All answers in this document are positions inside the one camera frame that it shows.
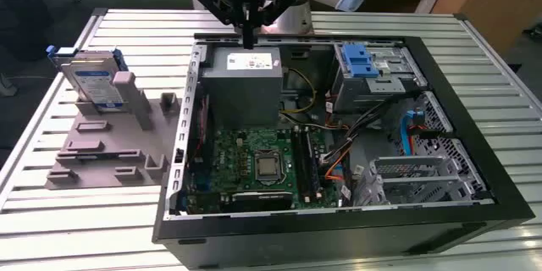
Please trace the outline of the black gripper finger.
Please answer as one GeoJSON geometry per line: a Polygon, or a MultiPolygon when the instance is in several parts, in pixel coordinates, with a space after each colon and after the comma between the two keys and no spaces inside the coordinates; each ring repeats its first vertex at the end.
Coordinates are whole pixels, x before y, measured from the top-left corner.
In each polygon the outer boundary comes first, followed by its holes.
{"type": "Polygon", "coordinates": [[[271,25],[295,2],[297,0],[275,0],[267,5],[263,4],[263,1],[250,4],[250,49],[254,48],[254,44],[258,42],[255,30],[263,25],[271,25]]]}
{"type": "Polygon", "coordinates": [[[251,26],[245,3],[239,0],[198,0],[225,25],[233,25],[242,36],[243,48],[251,49],[251,26]]]}

